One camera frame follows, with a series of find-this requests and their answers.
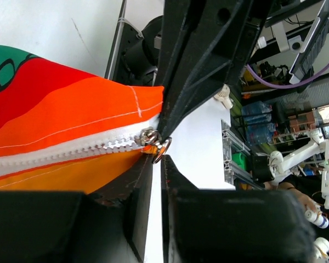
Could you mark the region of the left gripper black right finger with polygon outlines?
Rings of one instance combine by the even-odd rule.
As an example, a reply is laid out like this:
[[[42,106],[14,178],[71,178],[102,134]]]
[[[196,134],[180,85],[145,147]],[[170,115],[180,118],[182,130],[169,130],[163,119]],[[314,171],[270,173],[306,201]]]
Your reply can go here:
[[[313,262],[315,233],[287,191],[202,190],[161,160],[164,262]]]

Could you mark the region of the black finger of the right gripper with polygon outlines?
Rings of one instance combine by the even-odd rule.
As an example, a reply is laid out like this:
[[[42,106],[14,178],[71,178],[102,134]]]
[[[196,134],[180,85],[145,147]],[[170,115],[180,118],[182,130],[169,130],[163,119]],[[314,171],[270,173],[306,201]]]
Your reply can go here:
[[[170,136],[249,61],[273,1],[165,1],[156,84],[158,131]]]

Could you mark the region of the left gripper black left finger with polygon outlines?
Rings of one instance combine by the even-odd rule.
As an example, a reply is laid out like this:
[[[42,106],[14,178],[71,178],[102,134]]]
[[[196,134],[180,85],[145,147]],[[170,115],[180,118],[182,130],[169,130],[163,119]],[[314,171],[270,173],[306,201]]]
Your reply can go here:
[[[143,262],[152,157],[121,153],[75,165],[107,183],[86,191],[0,191],[0,262]]]

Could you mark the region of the colourful rainbow children's jacket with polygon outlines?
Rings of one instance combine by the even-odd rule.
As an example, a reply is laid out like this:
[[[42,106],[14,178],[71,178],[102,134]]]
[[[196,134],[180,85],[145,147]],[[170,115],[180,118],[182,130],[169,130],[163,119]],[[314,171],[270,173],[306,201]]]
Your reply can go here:
[[[171,139],[163,87],[124,85],[0,45],[0,191],[92,193]]]

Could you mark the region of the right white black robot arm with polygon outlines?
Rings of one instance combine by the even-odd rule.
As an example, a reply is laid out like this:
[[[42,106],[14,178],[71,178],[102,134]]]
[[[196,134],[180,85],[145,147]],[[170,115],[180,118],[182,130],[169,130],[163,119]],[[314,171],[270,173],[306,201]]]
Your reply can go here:
[[[142,38],[123,50],[125,84],[162,86],[157,130],[168,138],[223,85],[234,85],[252,55],[273,1],[165,1]]]

